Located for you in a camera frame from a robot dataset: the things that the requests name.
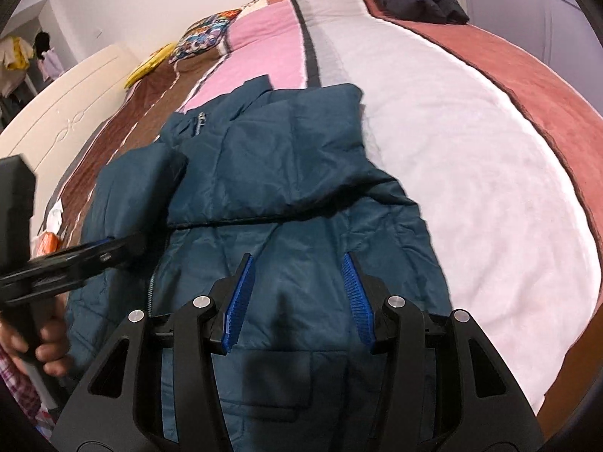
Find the plaid shirt left forearm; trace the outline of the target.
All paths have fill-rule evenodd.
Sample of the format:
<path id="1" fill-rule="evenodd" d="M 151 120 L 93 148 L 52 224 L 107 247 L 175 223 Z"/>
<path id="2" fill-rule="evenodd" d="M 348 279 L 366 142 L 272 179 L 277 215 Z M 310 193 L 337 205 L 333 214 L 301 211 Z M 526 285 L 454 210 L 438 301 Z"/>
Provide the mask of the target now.
<path id="1" fill-rule="evenodd" d="M 0 352 L 0 374 L 21 411 L 37 431 L 49 441 L 54 431 L 55 421 L 42 403 L 30 378 L 18 370 L 4 350 Z"/>

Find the person's left hand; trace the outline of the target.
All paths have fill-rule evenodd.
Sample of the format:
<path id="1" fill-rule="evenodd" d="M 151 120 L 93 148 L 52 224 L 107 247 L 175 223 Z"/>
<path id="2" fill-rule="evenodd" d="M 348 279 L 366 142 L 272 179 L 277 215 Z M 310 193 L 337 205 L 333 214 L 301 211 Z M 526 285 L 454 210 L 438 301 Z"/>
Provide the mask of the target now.
<path id="1" fill-rule="evenodd" d="M 43 363 L 43 370 L 52 377 L 65 377 L 73 366 L 66 335 L 66 299 L 66 295 L 54 298 L 53 312 L 40 328 L 41 344 L 35 351 L 37 360 Z M 20 373 L 26 376 L 28 370 L 20 355 L 28 351 L 28 343 L 4 316 L 1 316 L 1 347 Z"/>

